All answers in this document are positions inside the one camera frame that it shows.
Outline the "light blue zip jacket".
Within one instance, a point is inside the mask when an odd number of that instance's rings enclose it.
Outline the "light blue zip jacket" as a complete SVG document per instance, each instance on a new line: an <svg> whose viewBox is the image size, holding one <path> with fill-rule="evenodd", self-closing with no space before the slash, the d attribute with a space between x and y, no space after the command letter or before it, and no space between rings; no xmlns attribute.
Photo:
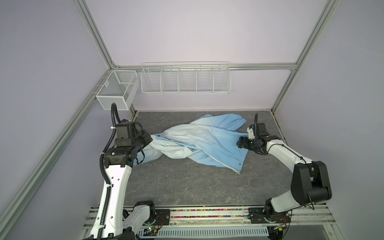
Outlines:
<svg viewBox="0 0 384 240"><path fill-rule="evenodd" d="M189 158L198 164L240 173L248 150L240 149L237 142L248 135L239 133L238 129L245 123L246 120L237 114L206 114L189 124L152 134L151 143L138 153L138 161L147 163L165 155L177 160Z"/></svg>

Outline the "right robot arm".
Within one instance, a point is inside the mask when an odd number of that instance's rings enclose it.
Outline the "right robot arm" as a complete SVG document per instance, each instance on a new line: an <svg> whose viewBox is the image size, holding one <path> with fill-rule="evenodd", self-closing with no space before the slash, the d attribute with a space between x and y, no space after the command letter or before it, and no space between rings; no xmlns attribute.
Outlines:
<svg viewBox="0 0 384 240"><path fill-rule="evenodd" d="M292 172L290 189L266 200L260 212L249 210L249 219L261 218L268 223L285 220L285 215L303 206L330 200L332 189L325 163L313 161L287 146L278 136L270 135L264 123L258 123L255 114L254 124L247 128L248 137L240 137L237 146L259 155L273 155Z"/></svg>

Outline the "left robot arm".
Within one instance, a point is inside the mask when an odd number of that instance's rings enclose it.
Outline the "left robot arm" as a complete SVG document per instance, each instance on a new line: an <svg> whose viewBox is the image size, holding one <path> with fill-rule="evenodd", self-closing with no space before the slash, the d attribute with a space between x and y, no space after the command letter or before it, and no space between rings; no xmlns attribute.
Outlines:
<svg viewBox="0 0 384 240"><path fill-rule="evenodd" d="M138 122L120 119L116 103L111 104L112 134L100 154L99 167L104 179L103 192L89 240L135 240L143 225L154 225L160 216L153 201L137 202L124 212L128 180L139 154L152 137Z"/></svg>

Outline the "small white mesh basket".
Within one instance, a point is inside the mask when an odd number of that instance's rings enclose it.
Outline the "small white mesh basket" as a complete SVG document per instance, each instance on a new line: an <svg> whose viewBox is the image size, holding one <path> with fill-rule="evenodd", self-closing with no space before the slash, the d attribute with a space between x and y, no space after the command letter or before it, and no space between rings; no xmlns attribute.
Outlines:
<svg viewBox="0 0 384 240"><path fill-rule="evenodd" d="M136 71L112 70L96 97L104 110L115 103L119 111L129 111L139 86Z"/></svg>

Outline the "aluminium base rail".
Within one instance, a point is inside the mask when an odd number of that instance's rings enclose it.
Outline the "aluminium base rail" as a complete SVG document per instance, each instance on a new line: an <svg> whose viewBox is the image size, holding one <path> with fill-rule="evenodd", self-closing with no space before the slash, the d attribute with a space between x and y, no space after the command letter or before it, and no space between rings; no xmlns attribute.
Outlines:
<svg viewBox="0 0 384 240"><path fill-rule="evenodd" d="M327 205L313 208L301 207L267 221L262 216L262 206L177 206L156 207L154 223L144 224L165 228L178 227L234 227L234 226L296 226L296 225L335 225Z"/></svg>

